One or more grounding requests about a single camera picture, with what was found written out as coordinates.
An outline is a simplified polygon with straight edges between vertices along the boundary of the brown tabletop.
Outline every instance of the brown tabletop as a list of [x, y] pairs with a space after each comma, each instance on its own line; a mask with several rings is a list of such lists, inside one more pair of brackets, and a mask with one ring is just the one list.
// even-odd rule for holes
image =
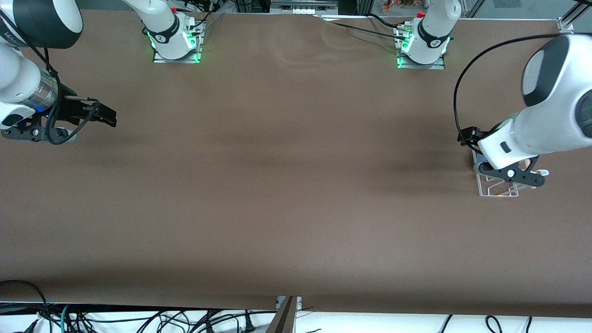
[[[553, 21], [461, 20], [446, 70], [414, 71], [389, 38], [307, 15], [225, 15], [198, 65], [153, 64], [133, 12], [83, 17], [51, 62], [118, 125], [70, 145], [2, 140], [2, 279], [52, 302], [269, 308], [298, 294], [316, 310], [592, 315], [592, 150], [541, 157], [540, 189], [481, 198], [452, 115], [473, 56]], [[461, 126], [523, 108], [542, 43], [474, 66]]]

